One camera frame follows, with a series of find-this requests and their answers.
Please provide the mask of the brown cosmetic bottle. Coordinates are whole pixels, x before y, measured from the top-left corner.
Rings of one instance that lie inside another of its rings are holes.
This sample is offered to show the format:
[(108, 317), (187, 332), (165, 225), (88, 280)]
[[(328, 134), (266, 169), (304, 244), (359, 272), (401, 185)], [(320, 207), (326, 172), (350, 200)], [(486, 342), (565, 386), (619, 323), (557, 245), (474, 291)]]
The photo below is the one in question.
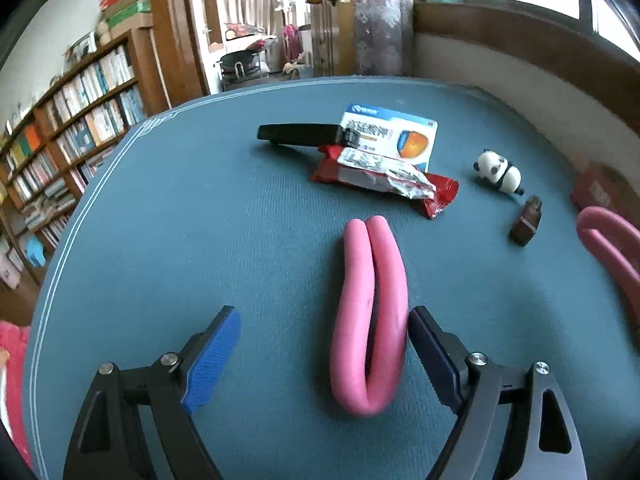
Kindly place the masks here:
[(541, 207), (542, 201), (538, 196), (529, 196), (510, 227), (509, 238), (512, 242), (524, 247), (532, 240), (541, 219)]

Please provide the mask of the red snack wrapper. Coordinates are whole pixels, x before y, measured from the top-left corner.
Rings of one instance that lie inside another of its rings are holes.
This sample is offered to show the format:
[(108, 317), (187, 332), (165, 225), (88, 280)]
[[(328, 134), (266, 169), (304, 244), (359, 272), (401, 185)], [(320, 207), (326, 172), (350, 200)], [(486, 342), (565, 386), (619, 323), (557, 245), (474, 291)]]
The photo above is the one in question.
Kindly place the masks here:
[(311, 181), (398, 195), (416, 202), (422, 214), (430, 219), (446, 209), (459, 192), (458, 181), (428, 174), (399, 159), (339, 145), (322, 145), (319, 151), (322, 159)]

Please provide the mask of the stacked boxes atop bookshelf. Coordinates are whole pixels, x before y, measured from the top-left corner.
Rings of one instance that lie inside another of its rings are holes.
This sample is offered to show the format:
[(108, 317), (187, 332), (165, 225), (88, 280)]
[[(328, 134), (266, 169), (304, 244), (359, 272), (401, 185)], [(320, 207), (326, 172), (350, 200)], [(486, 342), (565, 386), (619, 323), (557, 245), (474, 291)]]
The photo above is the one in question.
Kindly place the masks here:
[(151, 0), (100, 0), (99, 9), (96, 36), (101, 46), (130, 30), (153, 26)]

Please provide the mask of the wooden door with knob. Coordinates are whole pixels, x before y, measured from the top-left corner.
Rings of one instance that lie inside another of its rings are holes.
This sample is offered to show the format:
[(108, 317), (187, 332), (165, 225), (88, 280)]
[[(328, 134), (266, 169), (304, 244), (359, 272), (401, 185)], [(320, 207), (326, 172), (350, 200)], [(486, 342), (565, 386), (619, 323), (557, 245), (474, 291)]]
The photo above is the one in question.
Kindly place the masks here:
[(352, 0), (306, 0), (310, 5), (310, 30), (314, 76), (348, 76), (356, 73)]

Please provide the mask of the panda figurine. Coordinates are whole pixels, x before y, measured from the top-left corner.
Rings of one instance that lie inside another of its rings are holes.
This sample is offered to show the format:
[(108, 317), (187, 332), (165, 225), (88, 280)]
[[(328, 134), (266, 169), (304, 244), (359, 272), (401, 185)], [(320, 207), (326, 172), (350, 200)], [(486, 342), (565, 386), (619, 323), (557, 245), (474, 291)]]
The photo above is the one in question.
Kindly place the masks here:
[(484, 150), (473, 164), (477, 180), (506, 195), (524, 195), (522, 175), (517, 166), (495, 151)]

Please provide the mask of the pink foam tube loop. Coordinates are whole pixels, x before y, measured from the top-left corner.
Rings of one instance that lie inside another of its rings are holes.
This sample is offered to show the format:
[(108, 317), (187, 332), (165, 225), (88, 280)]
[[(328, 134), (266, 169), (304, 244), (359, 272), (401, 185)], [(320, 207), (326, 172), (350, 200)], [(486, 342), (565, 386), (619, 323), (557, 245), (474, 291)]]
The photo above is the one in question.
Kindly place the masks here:
[(337, 403), (360, 417), (393, 401), (405, 363), (408, 283), (387, 220), (354, 219), (344, 229), (345, 275), (330, 352)]

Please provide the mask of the wooden bookshelf with books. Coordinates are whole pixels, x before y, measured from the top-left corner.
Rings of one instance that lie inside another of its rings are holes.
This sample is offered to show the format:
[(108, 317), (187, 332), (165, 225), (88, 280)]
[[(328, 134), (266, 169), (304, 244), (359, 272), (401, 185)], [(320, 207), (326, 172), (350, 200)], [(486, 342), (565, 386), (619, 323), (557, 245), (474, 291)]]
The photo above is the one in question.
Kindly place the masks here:
[(52, 255), (89, 181), (146, 118), (169, 106), (152, 29), (125, 32), (74, 66), (1, 143), (1, 184)]

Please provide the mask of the blue white medicine box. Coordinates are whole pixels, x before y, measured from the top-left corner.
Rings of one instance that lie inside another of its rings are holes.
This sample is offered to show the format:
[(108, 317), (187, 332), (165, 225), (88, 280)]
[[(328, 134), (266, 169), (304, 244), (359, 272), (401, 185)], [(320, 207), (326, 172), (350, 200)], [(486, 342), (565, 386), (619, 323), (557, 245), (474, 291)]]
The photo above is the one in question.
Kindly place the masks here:
[(389, 108), (352, 103), (340, 126), (356, 133), (353, 148), (402, 160), (427, 172), (434, 148), (438, 122)]

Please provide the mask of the patterned curtain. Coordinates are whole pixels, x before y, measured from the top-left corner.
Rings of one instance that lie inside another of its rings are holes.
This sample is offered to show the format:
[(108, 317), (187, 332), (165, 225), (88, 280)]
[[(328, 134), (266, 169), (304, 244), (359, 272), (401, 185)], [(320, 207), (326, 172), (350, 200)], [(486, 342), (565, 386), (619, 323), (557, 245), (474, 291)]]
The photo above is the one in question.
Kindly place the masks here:
[(354, 0), (356, 72), (411, 77), (412, 0)]

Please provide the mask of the red storage box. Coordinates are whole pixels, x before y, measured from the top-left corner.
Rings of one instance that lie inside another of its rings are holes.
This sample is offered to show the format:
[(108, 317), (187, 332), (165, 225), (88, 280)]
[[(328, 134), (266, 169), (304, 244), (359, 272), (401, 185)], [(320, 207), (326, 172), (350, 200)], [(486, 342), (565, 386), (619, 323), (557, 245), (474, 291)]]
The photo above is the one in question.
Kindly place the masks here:
[(639, 194), (619, 171), (602, 162), (588, 164), (577, 179), (570, 199), (579, 210), (599, 206), (639, 224)]

